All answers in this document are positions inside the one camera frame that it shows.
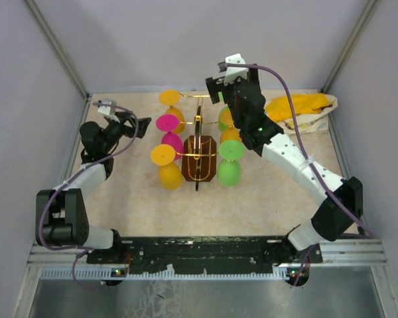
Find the green wine glass hung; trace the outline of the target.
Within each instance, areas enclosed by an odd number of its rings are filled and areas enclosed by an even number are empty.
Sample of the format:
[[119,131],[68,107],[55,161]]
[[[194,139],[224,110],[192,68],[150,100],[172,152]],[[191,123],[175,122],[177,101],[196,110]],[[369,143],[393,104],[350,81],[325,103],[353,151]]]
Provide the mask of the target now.
[[226,113],[229,111],[228,107],[223,107],[222,110],[220,111],[218,115],[218,128],[220,132],[223,132],[225,129],[227,129],[227,125],[222,121]]

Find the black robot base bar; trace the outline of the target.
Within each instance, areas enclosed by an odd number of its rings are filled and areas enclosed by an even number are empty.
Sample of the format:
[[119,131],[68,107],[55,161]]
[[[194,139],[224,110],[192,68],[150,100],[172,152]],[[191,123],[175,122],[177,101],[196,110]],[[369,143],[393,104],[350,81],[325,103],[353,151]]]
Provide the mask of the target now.
[[207,236],[207,237],[123,237],[110,249],[95,250],[88,264],[126,264],[140,266],[168,262],[245,260],[248,264],[264,261],[270,265],[300,262],[321,263],[306,249],[297,250],[280,236]]

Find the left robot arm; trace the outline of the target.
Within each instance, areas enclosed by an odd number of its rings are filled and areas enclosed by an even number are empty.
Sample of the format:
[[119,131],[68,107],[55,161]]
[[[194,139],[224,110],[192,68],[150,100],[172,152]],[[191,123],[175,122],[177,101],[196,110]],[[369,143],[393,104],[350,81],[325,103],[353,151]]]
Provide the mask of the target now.
[[94,121],[81,125],[79,170],[61,185],[37,193],[36,242],[49,250],[101,250],[105,259],[116,263],[124,257],[125,247],[114,240],[115,231],[89,223],[84,200],[110,177],[121,138],[143,138],[151,118],[119,111],[106,121],[105,128]]

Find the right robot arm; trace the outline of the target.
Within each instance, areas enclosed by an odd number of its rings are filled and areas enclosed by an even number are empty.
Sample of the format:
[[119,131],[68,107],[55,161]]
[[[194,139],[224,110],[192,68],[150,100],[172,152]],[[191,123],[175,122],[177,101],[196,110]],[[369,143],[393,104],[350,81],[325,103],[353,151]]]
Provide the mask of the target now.
[[317,204],[314,216],[283,239],[284,257],[298,262],[306,249],[324,240],[334,242],[363,212],[363,185],[359,179],[345,179],[303,153],[302,142],[293,142],[264,110],[257,70],[243,75],[205,80],[212,103],[224,102],[235,128],[248,150],[282,168]]

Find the pink plastic wine glass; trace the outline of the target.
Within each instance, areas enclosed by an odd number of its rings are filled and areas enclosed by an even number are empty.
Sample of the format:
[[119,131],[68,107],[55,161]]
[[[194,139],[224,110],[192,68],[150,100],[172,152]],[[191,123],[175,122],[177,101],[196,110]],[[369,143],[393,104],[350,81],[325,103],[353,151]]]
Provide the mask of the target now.
[[161,139],[161,143],[172,146],[177,153],[177,158],[184,152],[183,141],[174,132],[179,123],[178,117],[171,114],[161,115],[156,121],[157,128],[165,133]]

